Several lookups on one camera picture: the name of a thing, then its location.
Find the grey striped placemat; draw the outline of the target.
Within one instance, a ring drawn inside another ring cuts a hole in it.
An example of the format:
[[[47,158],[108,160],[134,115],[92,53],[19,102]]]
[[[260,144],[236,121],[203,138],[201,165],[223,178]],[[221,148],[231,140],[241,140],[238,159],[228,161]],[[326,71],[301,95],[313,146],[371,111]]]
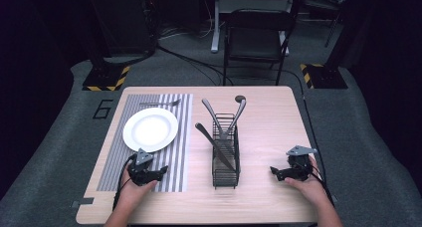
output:
[[[167,103],[181,99],[178,106],[140,106],[139,103]],[[191,94],[130,95],[127,97],[116,133],[105,161],[105,168],[100,178],[98,191],[115,191],[123,163],[137,151],[130,149],[123,141],[122,131],[125,123],[134,114],[150,109],[161,108],[172,112],[178,120],[178,133],[173,141],[159,151],[149,152],[153,155],[150,167],[158,169],[167,166],[157,192],[182,192],[187,186],[188,157],[192,113]]]

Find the black stand base striped edge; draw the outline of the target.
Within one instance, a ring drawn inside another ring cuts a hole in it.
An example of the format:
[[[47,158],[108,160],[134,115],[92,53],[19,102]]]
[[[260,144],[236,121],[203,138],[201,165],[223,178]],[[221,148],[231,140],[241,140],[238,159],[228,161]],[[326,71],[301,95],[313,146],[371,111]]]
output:
[[[300,64],[309,89],[347,89],[339,70],[330,70],[321,64]]]
[[[91,70],[83,82],[84,91],[118,91],[123,85],[130,66],[112,67],[106,74]]]

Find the silver spoon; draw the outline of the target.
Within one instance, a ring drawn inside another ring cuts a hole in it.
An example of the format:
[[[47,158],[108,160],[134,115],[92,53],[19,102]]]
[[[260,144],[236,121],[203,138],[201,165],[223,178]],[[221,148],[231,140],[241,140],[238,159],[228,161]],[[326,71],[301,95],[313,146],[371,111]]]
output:
[[[228,133],[230,133],[234,129],[235,125],[237,124],[239,117],[241,116],[241,114],[242,114],[242,112],[243,112],[243,110],[246,106],[246,103],[247,103],[246,101],[241,101],[240,103],[238,103],[239,104],[238,110],[235,113],[234,118],[233,118],[232,122],[230,123],[229,127],[227,128]]]
[[[216,114],[214,113],[214,111],[213,111],[213,109],[212,109],[212,107],[211,107],[211,105],[210,105],[210,103],[208,102],[208,100],[207,99],[202,99],[202,104],[204,105],[204,107],[206,108],[206,110],[211,114],[211,117],[213,118],[213,120],[214,120],[214,123],[216,124],[216,126],[217,126],[217,128],[218,128],[218,130],[219,130],[219,134],[221,135],[221,134],[223,134],[223,130],[222,130],[222,127],[221,127],[221,125],[220,125],[220,122],[219,122],[219,120],[218,120],[218,118],[217,118],[217,116],[216,116]]]

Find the person's right hand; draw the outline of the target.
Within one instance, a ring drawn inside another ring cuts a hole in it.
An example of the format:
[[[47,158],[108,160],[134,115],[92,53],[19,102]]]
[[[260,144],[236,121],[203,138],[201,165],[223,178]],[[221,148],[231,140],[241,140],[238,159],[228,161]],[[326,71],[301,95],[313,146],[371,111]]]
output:
[[[299,181],[287,177],[285,182],[296,188],[314,207],[321,207],[326,205],[330,206],[331,203],[322,184],[319,181],[317,162],[311,156],[309,157],[309,160],[313,167],[313,172],[309,175],[307,180]]]

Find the white round plate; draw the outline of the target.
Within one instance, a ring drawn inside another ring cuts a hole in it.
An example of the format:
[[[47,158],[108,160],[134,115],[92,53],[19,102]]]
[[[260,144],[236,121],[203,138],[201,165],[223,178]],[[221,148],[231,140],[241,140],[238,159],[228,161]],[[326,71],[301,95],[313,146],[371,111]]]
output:
[[[159,151],[170,144],[178,133],[176,116],[165,109],[142,110],[125,123],[122,138],[132,150]]]

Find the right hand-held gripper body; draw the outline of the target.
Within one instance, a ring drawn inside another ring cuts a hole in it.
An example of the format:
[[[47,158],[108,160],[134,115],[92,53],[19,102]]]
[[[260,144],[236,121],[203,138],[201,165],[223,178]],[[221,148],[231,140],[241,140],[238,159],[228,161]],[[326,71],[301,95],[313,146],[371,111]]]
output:
[[[283,178],[289,177],[304,181],[313,172],[310,155],[317,153],[315,148],[296,145],[287,151],[290,168],[284,170]]]

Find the white metal desk frame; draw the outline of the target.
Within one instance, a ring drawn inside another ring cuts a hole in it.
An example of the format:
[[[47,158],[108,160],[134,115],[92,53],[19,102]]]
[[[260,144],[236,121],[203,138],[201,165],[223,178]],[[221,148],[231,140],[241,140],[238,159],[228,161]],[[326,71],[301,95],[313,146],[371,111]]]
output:
[[[290,11],[294,0],[214,0],[213,38],[210,51],[216,54],[220,43],[220,15],[241,8]]]

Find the person's left hand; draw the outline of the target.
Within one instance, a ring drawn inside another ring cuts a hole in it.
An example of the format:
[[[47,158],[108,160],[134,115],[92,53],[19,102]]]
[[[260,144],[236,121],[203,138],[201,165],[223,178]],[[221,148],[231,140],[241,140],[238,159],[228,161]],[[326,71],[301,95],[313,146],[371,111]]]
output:
[[[147,184],[138,186],[131,180],[127,170],[123,173],[121,181],[122,186],[116,208],[125,211],[133,211],[140,204],[143,197],[157,184],[156,180],[152,180]]]

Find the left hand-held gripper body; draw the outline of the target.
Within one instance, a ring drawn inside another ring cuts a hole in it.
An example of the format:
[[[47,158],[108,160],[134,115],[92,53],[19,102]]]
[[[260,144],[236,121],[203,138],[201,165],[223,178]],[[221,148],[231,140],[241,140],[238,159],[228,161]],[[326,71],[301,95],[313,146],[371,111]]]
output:
[[[153,155],[139,149],[137,153],[133,154],[129,159],[128,174],[131,180],[138,186],[147,184],[155,180],[156,175],[164,175],[159,170],[149,170],[149,165],[152,163]]]

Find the black folding chair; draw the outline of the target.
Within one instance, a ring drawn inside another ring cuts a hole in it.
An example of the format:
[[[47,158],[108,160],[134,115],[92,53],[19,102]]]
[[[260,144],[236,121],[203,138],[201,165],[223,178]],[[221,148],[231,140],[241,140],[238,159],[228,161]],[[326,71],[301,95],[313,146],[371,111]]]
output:
[[[230,61],[278,64],[276,85],[296,18],[283,10],[238,9],[226,21],[223,60],[223,84]]]

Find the grey tape strip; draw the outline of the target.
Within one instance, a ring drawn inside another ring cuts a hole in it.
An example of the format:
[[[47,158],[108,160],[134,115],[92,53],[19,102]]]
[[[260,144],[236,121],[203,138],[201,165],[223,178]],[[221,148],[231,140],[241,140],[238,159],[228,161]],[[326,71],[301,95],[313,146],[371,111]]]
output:
[[[94,198],[93,197],[89,197],[89,198],[80,198],[78,200],[74,200],[72,201],[70,207],[71,208],[79,208],[81,205],[90,205],[94,203]]]

